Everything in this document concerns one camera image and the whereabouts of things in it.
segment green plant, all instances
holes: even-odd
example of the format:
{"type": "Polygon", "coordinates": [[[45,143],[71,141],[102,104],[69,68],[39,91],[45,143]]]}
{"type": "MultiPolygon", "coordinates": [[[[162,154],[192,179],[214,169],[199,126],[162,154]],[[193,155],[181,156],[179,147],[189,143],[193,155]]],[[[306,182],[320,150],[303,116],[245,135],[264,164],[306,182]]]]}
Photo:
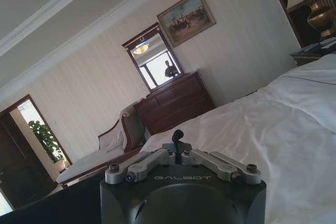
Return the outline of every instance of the green plant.
{"type": "Polygon", "coordinates": [[[30,121],[28,125],[54,163],[61,159],[66,161],[62,150],[54,141],[54,137],[45,124],[40,124],[40,121],[30,121]]]}

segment framed painting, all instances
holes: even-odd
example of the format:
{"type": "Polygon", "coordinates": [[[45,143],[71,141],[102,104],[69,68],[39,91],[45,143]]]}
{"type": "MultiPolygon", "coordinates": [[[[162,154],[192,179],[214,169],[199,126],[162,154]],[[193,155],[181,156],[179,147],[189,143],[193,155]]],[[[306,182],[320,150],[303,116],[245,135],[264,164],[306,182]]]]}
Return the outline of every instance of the framed painting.
{"type": "Polygon", "coordinates": [[[205,0],[181,0],[158,19],[174,47],[216,24],[205,0]]]}

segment screw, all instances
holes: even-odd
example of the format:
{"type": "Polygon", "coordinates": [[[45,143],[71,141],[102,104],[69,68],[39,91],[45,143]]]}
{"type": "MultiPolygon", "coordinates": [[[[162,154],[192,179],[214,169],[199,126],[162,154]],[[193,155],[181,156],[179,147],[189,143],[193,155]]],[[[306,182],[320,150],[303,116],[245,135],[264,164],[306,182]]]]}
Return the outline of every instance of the screw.
{"type": "Polygon", "coordinates": [[[231,180],[237,180],[239,177],[240,177],[239,172],[233,172],[231,173],[231,176],[230,176],[231,180]]]}
{"type": "Polygon", "coordinates": [[[135,181],[135,173],[134,172],[129,172],[126,175],[126,181],[127,182],[133,182],[135,181]]]}
{"type": "Polygon", "coordinates": [[[111,172],[118,172],[119,171],[119,165],[118,164],[111,164],[109,168],[110,168],[111,172]]]}
{"type": "Polygon", "coordinates": [[[257,166],[255,164],[248,164],[246,166],[246,169],[249,171],[249,172],[256,172],[257,171],[257,166]]]}

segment metal bracket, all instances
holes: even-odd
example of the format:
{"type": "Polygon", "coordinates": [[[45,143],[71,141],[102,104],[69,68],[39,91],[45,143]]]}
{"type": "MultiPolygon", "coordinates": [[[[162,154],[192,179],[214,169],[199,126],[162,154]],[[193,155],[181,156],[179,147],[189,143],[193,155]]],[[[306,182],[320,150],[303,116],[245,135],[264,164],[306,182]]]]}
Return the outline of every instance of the metal bracket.
{"type": "Polygon", "coordinates": [[[231,181],[235,173],[238,172],[234,165],[224,163],[209,154],[200,150],[191,150],[182,154],[183,164],[204,165],[217,174],[221,180],[231,181]]]}
{"type": "Polygon", "coordinates": [[[131,165],[128,168],[126,180],[128,182],[142,181],[147,178],[148,172],[150,172],[154,167],[157,165],[168,165],[172,159],[173,153],[169,155],[168,150],[159,149],[143,161],[131,165]]]}
{"type": "Polygon", "coordinates": [[[120,165],[110,165],[110,167],[105,171],[105,182],[110,185],[122,182],[126,176],[127,168],[130,165],[143,160],[149,155],[151,155],[150,152],[139,152],[138,154],[124,161],[120,165]]]}
{"type": "Polygon", "coordinates": [[[220,161],[237,167],[239,174],[243,178],[245,183],[249,185],[258,185],[261,183],[261,172],[257,169],[256,165],[248,164],[246,166],[219,152],[210,152],[209,155],[219,159],[220,161]]]}

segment white duvet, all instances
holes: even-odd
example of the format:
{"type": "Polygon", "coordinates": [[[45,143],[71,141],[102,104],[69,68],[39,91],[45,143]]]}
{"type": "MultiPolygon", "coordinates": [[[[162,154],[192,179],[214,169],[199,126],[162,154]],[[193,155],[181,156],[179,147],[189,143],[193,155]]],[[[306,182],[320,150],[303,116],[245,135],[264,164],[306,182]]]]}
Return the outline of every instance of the white duvet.
{"type": "Polygon", "coordinates": [[[267,183],[266,223],[336,223],[336,55],[280,76],[259,91],[152,136],[173,132],[203,151],[255,163],[267,183]]]}

